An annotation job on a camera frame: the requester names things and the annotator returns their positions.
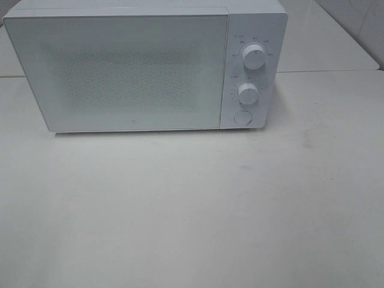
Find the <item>round white door button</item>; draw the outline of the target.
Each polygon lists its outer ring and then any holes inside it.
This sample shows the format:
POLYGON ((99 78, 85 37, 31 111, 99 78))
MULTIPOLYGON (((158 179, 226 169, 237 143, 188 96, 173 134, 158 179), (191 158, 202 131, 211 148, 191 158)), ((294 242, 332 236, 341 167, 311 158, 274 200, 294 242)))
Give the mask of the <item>round white door button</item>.
POLYGON ((252 114, 249 111, 240 111, 237 112, 234 116, 234 121, 238 125, 247 126, 252 121, 252 114))

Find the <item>white microwave knob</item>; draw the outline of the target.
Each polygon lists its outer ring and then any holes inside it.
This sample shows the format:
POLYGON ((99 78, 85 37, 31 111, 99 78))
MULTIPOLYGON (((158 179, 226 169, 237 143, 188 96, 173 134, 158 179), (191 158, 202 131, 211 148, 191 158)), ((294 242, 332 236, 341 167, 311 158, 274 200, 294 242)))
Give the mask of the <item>white microwave knob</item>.
POLYGON ((242 51, 242 61, 249 70, 261 68, 266 61, 265 49, 259 44, 250 44, 242 51))
POLYGON ((238 99, 241 104, 252 105, 259 99, 259 90, 253 83, 244 83, 238 88, 238 99))

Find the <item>white microwave door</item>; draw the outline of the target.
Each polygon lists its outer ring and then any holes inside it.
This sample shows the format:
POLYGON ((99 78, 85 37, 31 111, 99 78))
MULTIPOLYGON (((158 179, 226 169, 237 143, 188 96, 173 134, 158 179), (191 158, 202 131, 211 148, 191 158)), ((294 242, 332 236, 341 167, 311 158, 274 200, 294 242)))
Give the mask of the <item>white microwave door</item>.
POLYGON ((52 132, 220 125, 226 16, 8 18, 52 132))

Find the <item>white microwave oven body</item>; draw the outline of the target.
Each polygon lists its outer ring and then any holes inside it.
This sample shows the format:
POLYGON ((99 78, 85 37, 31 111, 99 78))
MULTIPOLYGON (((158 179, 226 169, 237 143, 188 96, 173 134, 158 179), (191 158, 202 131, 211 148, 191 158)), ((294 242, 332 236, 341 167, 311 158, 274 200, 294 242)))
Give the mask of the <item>white microwave oven body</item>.
POLYGON ((186 130, 264 127, 287 26, 287 13, 278 1, 20 1, 4 16, 3 24, 8 18, 179 16, 227 17, 220 125, 186 130), (259 44, 266 52, 265 64, 257 70, 247 69, 242 61, 242 51, 250 44, 259 44), (253 83, 259 90, 259 99, 252 105, 239 102, 238 88, 244 83, 253 83), (234 121, 243 110, 252 114, 247 126, 234 121))

